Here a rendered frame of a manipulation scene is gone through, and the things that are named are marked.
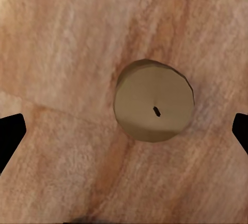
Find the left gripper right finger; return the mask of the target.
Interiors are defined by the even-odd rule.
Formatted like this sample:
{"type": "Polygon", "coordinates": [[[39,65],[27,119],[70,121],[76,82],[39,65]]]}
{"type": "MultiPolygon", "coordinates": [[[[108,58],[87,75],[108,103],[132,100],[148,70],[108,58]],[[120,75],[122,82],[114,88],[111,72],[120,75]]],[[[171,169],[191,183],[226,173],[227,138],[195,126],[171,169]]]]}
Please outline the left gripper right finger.
{"type": "Polygon", "coordinates": [[[232,132],[248,154],[248,115],[236,114],[232,132]]]}

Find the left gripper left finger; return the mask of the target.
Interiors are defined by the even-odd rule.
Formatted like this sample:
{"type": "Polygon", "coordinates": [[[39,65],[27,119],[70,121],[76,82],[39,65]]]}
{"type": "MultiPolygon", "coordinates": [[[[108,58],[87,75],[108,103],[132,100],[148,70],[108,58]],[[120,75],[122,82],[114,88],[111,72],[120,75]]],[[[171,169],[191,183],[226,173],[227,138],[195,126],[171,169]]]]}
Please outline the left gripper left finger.
{"type": "Polygon", "coordinates": [[[0,174],[26,134],[21,113],[0,119],[0,174]]]}

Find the pillar candle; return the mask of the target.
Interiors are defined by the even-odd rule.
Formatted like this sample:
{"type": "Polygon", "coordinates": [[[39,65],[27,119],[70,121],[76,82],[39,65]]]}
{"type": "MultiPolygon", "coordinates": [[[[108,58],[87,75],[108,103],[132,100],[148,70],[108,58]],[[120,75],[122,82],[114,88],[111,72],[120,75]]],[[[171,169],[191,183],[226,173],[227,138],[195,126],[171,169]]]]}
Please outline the pillar candle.
{"type": "Polygon", "coordinates": [[[191,120],[194,106],[187,78],[164,63],[137,60],[118,76],[115,119],[138,141],[158,143],[179,135],[191,120]]]}

